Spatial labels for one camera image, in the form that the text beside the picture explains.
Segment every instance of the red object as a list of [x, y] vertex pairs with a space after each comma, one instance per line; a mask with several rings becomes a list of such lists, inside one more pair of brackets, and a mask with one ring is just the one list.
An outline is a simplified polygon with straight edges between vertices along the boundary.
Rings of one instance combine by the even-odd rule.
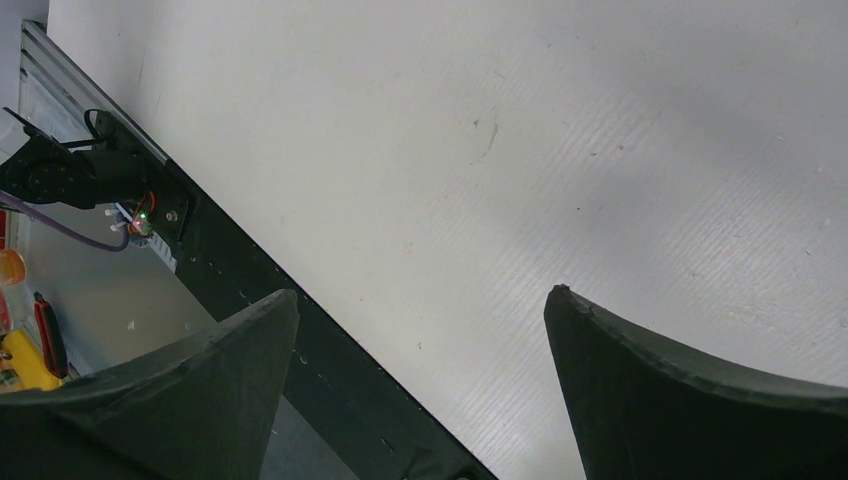
[[38, 292], [35, 292], [35, 321], [38, 323], [38, 333], [41, 334], [44, 365], [56, 378], [68, 376], [68, 355], [59, 332], [56, 313]]

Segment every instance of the white table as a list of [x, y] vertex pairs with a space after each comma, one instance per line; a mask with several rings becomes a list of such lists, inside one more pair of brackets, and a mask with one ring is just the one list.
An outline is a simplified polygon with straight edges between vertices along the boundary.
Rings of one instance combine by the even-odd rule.
[[504, 479], [582, 475], [556, 283], [848, 385], [848, 10], [53, 2], [49, 35]]

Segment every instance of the purple cable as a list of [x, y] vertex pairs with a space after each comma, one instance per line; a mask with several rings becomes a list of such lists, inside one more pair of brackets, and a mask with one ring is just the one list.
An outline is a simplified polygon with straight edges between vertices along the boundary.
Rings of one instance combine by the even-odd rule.
[[52, 229], [54, 229], [58, 232], [64, 233], [65, 235], [73, 238], [74, 240], [76, 240], [80, 243], [88, 245], [89, 247], [94, 247], [94, 248], [97, 248], [97, 249], [100, 249], [100, 250], [105, 250], [107, 252], [120, 252], [120, 251], [124, 250], [125, 248], [127, 248], [127, 245], [129, 245], [129, 243], [130, 243], [130, 234], [127, 231], [126, 228], [120, 229], [121, 230], [121, 237], [122, 237], [121, 243], [118, 244], [118, 245], [109, 245], [107, 243], [100, 243], [97, 240], [92, 240], [92, 239], [86, 237], [85, 235], [83, 235], [81, 233], [78, 233], [78, 232], [71, 230], [70, 228], [62, 225], [61, 223], [57, 222], [56, 220], [53, 220], [52, 218], [48, 217], [47, 215], [45, 215], [45, 214], [39, 212], [38, 210], [30, 207], [29, 205], [24, 203], [22, 200], [15, 198], [12, 195], [9, 195], [8, 193], [6, 193], [2, 190], [0, 190], [0, 202], [3, 202], [6, 205], [8, 205], [12, 208], [15, 208], [17, 210], [20, 210], [21, 212], [29, 215], [30, 217], [34, 218], [35, 220], [38, 220], [39, 222], [47, 225], [48, 227], [50, 227], [50, 228], [52, 228]]

